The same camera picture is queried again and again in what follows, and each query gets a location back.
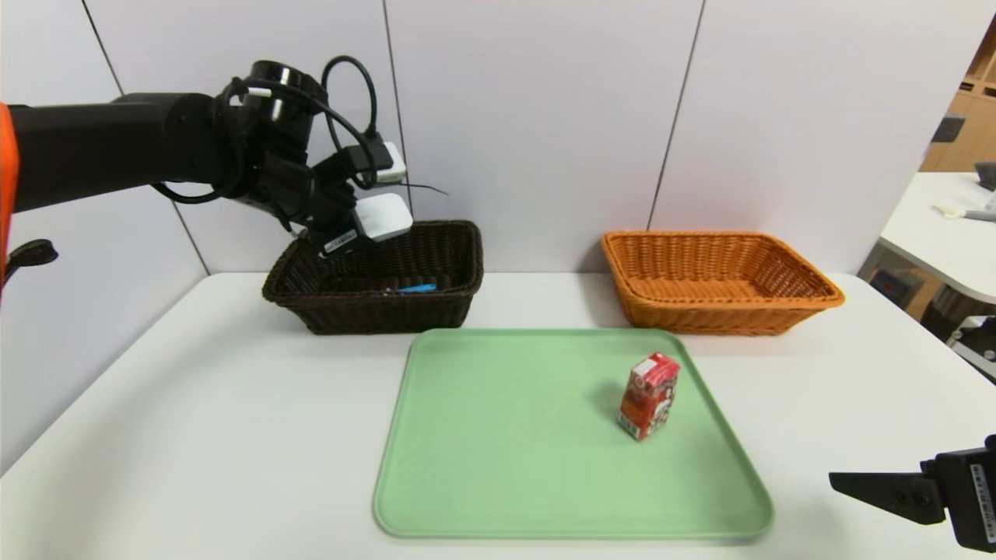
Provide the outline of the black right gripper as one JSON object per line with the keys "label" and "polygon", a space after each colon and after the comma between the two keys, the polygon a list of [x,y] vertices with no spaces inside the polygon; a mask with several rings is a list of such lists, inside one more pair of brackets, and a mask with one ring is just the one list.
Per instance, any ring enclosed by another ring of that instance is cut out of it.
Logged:
{"label": "black right gripper", "polygon": [[939,524],[949,513],[964,548],[995,553],[995,436],[978,449],[940,453],[918,472],[831,472],[835,492],[920,525]]}

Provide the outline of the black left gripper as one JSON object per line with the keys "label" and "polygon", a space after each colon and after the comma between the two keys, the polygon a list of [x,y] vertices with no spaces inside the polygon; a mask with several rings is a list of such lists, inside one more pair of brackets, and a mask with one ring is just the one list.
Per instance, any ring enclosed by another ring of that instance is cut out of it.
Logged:
{"label": "black left gripper", "polygon": [[359,217],[363,199],[350,195],[334,198],[313,194],[306,204],[305,239],[320,258],[337,258],[339,253],[374,247]]}

